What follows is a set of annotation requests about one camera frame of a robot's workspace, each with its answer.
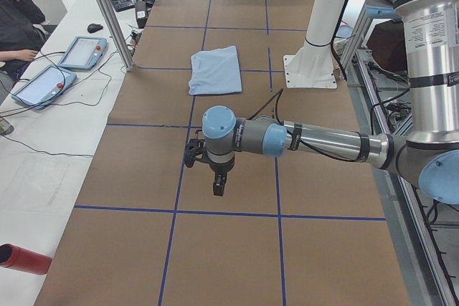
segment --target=person's hand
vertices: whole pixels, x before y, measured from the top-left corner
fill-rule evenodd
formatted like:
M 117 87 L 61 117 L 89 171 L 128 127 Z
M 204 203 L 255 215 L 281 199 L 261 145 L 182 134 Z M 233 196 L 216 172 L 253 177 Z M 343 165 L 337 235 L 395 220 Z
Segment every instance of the person's hand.
M 38 52 L 36 50 L 23 49 L 17 51 L 16 59 L 22 61 L 32 61 L 37 56 Z

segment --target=white table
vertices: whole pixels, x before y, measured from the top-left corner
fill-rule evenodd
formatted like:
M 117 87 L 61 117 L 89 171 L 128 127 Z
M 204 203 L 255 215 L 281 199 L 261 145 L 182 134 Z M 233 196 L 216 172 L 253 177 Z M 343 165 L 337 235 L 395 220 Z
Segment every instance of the white table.
M 134 10 L 122 11 L 117 16 L 127 37 L 131 32 L 128 24 L 137 26 Z M 65 51 L 76 36 L 88 36 L 89 23 L 102 24 L 104 29 L 92 36 L 108 40 L 107 52 L 97 67 L 100 66 L 116 48 L 95 0 L 76 1 L 43 47 L 43 53 Z M 52 57 L 52 60 L 58 62 L 60 57 Z M 32 78 L 49 64 L 45 58 L 33 62 L 23 78 Z M 93 155 L 123 82 L 122 66 L 119 54 L 114 54 L 102 68 L 113 79 L 99 105 L 53 105 L 9 117 L 7 120 L 14 126 L 9 137 L 51 153 Z M 81 80 L 88 75 L 88 72 L 78 72 L 77 78 Z M 96 103 L 108 79 L 96 72 L 56 102 Z M 13 91 L 21 86 L 19 82 Z M 0 111 L 20 107 L 8 96 Z M 1 137 L 0 151 L 0 244 L 11 243 L 53 257 L 91 158 L 34 153 Z M 0 268 L 0 304 L 33 305 L 44 278 Z

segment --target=folded cloth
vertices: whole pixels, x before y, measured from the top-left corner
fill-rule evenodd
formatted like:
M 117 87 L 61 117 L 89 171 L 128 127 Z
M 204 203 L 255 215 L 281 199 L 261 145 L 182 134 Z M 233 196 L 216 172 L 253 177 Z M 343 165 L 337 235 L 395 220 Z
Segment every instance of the folded cloth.
M 242 92 L 235 46 L 197 52 L 191 57 L 189 94 L 224 95 Z

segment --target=computer mouse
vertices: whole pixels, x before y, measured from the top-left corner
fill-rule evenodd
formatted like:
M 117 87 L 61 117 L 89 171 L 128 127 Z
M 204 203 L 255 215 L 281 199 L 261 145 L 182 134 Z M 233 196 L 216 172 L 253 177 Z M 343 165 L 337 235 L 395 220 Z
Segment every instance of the computer mouse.
M 87 32 L 89 32 L 90 34 L 92 34 L 93 32 L 98 32 L 99 30 L 102 30 L 102 29 L 103 29 L 103 26 L 100 24 L 96 24 L 96 23 L 91 23 L 87 26 Z

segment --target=red can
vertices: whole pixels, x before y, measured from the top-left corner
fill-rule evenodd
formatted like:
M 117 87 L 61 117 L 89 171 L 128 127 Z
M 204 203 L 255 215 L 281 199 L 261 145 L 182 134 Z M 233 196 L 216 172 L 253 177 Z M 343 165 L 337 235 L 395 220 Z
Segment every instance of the red can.
M 44 275 L 52 258 L 11 244 L 0 246 L 0 267 Z

